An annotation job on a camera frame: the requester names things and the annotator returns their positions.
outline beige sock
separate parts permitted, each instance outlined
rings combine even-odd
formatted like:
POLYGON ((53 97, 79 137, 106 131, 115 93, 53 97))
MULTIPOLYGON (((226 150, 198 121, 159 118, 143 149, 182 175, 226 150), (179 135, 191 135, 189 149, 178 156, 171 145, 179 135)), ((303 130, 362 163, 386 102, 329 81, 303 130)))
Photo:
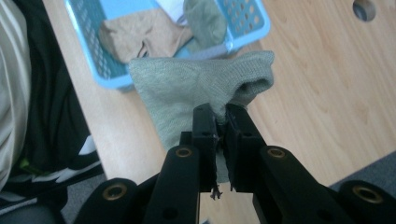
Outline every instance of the beige sock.
POLYGON ((160 8, 103 21, 99 28, 102 46, 122 63, 144 55, 173 57, 191 38, 190 28, 173 24, 160 8))

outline white cloth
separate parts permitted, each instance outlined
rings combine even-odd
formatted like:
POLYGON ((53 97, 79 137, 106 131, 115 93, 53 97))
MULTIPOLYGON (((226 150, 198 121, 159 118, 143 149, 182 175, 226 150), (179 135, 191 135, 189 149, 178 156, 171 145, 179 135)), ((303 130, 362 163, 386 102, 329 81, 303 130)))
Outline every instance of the white cloth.
POLYGON ((187 25, 183 10, 184 0, 157 0, 157 3, 174 24, 181 26, 187 25))
POLYGON ((0 190, 21 154, 30 78, 25 18, 11 0, 0 0, 0 190))

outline blue plastic basket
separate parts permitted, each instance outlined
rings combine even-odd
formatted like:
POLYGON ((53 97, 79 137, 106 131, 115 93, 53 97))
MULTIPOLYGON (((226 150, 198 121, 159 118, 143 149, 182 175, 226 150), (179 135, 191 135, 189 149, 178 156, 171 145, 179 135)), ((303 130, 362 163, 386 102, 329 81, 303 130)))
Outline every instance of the blue plastic basket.
MULTIPOLYGON (((64 0, 94 79, 103 87, 130 90, 128 65, 119 63, 102 48, 97 31, 103 20, 159 7, 155 0, 64 0)), ((265 37, 270 20, 261 0, 215 0, 228 21, 224 43, 193 54, 181 49, 175 57, 194 60, 218 58, 265 37)))

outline screw hole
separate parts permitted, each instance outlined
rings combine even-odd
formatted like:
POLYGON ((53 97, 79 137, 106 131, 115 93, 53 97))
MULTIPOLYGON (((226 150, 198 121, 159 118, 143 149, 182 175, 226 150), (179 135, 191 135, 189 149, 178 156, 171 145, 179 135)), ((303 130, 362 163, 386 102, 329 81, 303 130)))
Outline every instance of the screw hole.
POLYGON ((363 186, 355 186, 352 188, 353 193, 368 203, 382 203, 384 199, 376 191, 363 186))
POLYGON ((115 201, 119 198, 121 198, 122 196, 125 195, 126 193, 126 186, 122 183, 116 183, 113 184, 109 187, 107 187, 105 189, 105 191, 103 191, 103 197, 108 200, 108 201, 115 201))
POLYGON ((178 211, 176 208, 165 208, 163 209, 163 218, 167 220, 173 220, 177 218, 178 216, 178 211))
POLYGON ((270 156, 277 159, 282 159, 286 156, 285 152, 278 148, 270 148, 267 152, 270 156))
POLYGON ((355 0, 352 9, 361 21, 372 21, 375 17, 375 5, 370 0, 355 0))
POLYGON ((176 155, 181 158, 189 157, 192 155, 192 151, 189 148, 183 147, 176 150, 176 155))
POLYGON ((319 209, 317 211, 317 215, 318 215, 318 217, 320 217, 321 219, 323 219, 325 221, 329 221, 329 222, 333 221, 332 214, 326 210, 319 209))

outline wooden table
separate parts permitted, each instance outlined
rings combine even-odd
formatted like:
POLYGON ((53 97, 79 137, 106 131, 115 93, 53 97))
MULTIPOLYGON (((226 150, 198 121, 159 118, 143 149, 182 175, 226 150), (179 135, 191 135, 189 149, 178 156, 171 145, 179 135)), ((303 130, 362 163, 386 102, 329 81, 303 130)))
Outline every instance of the wooden table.
MULTIPOLYGON (((248 107, 269 145, 289 149, 330 185, 396 149, 396 2, 374 1, 358 20, 353 0, 265 0, 275 85, 248 107)), ((44 0, 106 177, 141 183, 161 169, 165 151, 135 91, 106 90, 92 79, 63 0, 44 0)), ((251 195, 203 195, 201 217, 257 223, 251 195)))

